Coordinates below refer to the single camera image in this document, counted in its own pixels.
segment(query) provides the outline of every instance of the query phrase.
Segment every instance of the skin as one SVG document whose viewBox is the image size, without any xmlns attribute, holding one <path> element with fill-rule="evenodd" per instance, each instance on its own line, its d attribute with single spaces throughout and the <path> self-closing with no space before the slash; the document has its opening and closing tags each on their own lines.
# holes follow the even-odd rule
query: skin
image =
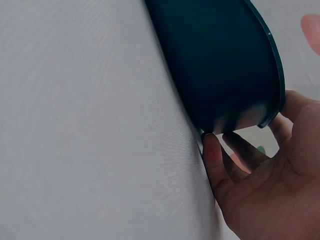
<svg viewBox="0 0 320 240">
<path fill-rule="evenodd" d="M 320 102 L 288 91 L 269 125 L 279 145 L 269 158 L 235 133 L 203 139 L 203 162 L 223 217 L 242 240 L 320 240 Z M 292 129 L 284 120 L 293 122 Z"/>
</svg>

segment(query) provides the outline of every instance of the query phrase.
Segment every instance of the finger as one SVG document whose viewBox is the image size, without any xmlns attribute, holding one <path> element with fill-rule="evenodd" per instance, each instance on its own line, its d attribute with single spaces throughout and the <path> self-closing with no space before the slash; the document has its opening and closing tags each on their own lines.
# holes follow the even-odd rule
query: finger
<svg viewBox="0 0 320 240">
<path fill-rule="evenodd" d="M 306 105 L 316 103 L 316 100 L 307 98 L 296 91 L 286 91 L 282 115 L 294 122 Z"/>
<path fill-rule="evenodd" d="M 226 194 L 235 185 L 226 172 L 219 140 L 213 134 L 208 134 L 204 137 L 203 163 L 212 192 L 221 207 Z"/>
<path fill-rule="evenodd" d="M 269 124 L 275 140 L 279 147 L 291 138 L 291 127 L 288 125 L 285 119 L 280 115 L 276 116 L 275 119 Z"/>
<path fill-rule="evenodd" d="M 249 142 L 234 132 L 224 134 L 223 140 L 239 157 L 242 164 L 251 172 L 257 169 L 265 160 L 269 159 L 269 157 L 264 155 Z"/>
<path fill-rule="evenodd" d="M 222 152 L 222 160 L 224 164 L 224 168 L 228 173 L 230 179 L 234 184 L 238 184 L 242 182 L 249 174 L 245 171 L 242 171 L 235 162 L 231 159 L 231 157 L 226 153 L 223 147 L 221 147 Z"/>
</svg>

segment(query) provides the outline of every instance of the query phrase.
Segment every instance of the dark green object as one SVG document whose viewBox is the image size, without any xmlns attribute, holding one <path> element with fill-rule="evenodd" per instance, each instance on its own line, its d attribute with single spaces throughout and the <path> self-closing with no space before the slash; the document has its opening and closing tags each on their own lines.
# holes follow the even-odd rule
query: dark green object
<svg viewBox="0 0 320 240">
<path fill-rule="evenodd" d="M 266 155 L 266 150 L 263 146 L 258 146 L 257 148 L 261 153 L 263 153 L 264 155 Z"/>
<path fill-rule="evenodd" d="M 249 0 L 145 0 L 194 125 L 205 132 L 265 127 L 284 103 L 272 34 Z"/>
</svg>

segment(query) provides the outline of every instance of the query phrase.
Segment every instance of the fingernail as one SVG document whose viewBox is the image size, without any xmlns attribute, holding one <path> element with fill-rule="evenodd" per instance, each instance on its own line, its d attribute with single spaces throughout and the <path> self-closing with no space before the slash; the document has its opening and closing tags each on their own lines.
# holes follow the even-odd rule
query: fingernail
<svg viewBox="0 0 320 240">
<path fill-rule="evenodd" d="M 201 134 L 201 141 L 202 141 L 202 143 L 204 143 L 205 138 L 206 138 L 206 136 L 208 136 L 208 135 L 212 135 L 212 133 L 211 133 L 211 132 L 204 132 L 204 133 Z"/>
</svg>

